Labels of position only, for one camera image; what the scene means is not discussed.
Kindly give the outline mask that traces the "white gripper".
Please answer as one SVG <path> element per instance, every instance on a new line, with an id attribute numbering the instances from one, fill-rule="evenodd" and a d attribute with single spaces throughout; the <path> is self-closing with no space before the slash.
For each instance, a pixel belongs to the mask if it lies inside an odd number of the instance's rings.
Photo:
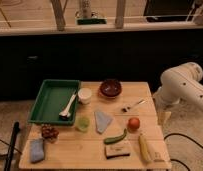
<path id="1" fill-rule="evenodd" d="M 153 101 L 157 112 L 158 124 L 163 126 L 171 116 L 171 112 L 168 111 L 171 102 L 161 87 L 153 94 Z"/>

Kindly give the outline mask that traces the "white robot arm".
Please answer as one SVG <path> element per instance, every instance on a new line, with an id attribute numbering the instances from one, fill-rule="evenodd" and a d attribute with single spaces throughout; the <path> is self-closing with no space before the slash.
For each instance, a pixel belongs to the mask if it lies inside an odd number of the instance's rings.
<path id="1" fill-rule="evenodd" d="M 171 116 L 169 108 L 181 99 L 195 105 L 203 112 L 202 67 L 195 62 L 187 62 L 165 70 L 161 76 L 161 86 L 153 94 L 158 124 L 163 126 Z"/>

